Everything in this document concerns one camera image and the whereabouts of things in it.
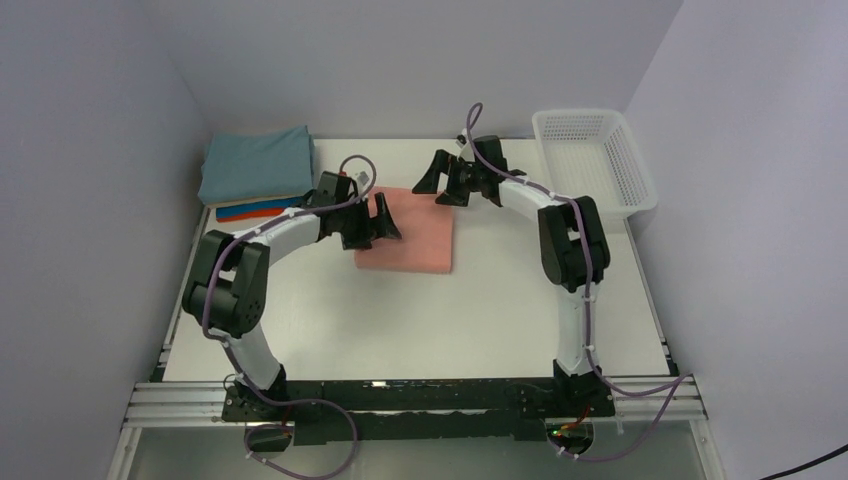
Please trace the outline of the pink t shirt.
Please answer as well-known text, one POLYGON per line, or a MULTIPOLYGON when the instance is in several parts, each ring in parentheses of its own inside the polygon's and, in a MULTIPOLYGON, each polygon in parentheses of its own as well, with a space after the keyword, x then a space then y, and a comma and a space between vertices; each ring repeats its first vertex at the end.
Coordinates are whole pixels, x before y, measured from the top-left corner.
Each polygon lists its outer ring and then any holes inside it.
POLYGON ((450 273, 454 210, 437 204, 434 194, 414 194, 409 189, 396 187, 377 187, 375 192, 385 196, 402 238, 376 239, 371 249, 356 251, 356 267, 405 273, 450 273))

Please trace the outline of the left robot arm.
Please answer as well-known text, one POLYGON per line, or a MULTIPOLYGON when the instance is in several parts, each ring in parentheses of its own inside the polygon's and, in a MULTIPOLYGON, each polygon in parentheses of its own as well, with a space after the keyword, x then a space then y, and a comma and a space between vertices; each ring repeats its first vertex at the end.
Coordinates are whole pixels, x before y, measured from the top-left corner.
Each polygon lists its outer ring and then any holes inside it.
POLYGON ((400 240, 382 193, 350 176, 325 171, 317 187, 284 212, 238 233, 212 230, 195 251, 181 300, 203 335, 218 342, 245 386, 248 407, 264 420, 287 406, 287 378, 263 332, 271 266, 296 250, 339 235, 345 250, 368 250, 377 239, 400 240))

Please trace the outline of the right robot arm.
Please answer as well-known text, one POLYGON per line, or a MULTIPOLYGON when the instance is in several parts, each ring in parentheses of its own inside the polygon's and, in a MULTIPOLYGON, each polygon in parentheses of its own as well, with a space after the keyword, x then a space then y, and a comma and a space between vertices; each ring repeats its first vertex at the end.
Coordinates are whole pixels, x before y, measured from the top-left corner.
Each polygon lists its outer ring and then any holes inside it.
POLYGON ((495 135, 459 141, 458 155, 443 149, 435 152, 412 191, 433 194, 437 204, 452 207, 467 206, 471 194, 479 193, 536 223, 541 265, 558 293, 551 401, 560 413, 574 415, 590 396, 606 393, 591 340, 592 288, 603 280, 611 262, 597 203, 590 196, 557 194, 530 180, 525 172, 509 169, 495 135))

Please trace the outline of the blue folded t shirt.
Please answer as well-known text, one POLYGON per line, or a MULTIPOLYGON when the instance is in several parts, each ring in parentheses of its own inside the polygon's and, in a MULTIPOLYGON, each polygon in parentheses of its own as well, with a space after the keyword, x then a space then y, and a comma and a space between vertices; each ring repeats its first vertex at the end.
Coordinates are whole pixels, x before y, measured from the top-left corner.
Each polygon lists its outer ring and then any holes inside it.
POLYGON ((290 207, 297 206, 301 200, 301 197, 289 197, 222 206, 215 209, 215 218, 218 222, 233 222, 249 218, 274 217, 290 207))

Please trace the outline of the orange folded t shirt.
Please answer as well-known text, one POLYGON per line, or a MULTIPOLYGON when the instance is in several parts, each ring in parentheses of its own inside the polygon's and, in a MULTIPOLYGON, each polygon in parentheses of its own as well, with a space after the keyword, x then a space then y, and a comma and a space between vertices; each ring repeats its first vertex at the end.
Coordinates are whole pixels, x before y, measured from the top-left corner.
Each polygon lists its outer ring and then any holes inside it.
POLYGON ((285 212, 285 208, 281 207, 272 207, 272 208, 263 208, 263 209, 254 209, 254 210, 246 210, 239 211, 237 213, 225 213, 223 209, 218 209, 216 211, 215 219, 219 223, 231 223, 236 221, 248 220, 248 219, 266 219, 278 216, 285 212))

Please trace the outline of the teal folded t shirt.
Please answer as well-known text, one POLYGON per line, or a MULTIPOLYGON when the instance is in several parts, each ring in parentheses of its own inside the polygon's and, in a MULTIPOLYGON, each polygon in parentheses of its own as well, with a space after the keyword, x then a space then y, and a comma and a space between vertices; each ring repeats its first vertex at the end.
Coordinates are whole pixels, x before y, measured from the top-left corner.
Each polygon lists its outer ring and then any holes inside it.
POLYGON ((305 125, 261 135, 215 134, 204 153, 205 205, 299 196, 314 184, 314 139, 305 125))

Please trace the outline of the white plastic basket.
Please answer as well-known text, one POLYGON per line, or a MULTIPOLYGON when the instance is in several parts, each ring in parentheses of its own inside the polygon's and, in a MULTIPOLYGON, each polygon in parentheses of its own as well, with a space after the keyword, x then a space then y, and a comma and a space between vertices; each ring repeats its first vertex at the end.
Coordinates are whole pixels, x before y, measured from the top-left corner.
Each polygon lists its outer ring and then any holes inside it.
POLYGON ((658 194, 625 117, 610 109, 558 109, 532 116, 537 151, 554 191, 592 197, 606 218, 650 211, 658 194))

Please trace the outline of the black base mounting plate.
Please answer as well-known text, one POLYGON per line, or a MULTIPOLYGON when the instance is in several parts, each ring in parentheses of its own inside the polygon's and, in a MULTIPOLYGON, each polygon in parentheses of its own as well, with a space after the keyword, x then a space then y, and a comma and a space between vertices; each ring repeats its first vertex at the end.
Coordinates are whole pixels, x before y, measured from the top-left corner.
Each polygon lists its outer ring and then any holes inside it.
POLYGON ((610 390, 585 381, 530 378, 290 380, 295 406, 272 406, 237 383, 226 390, 227 423, 282 423, 297 446, 350 439, 418 440, 511 437, 542 441, 558 421, 610 418, 610 390))

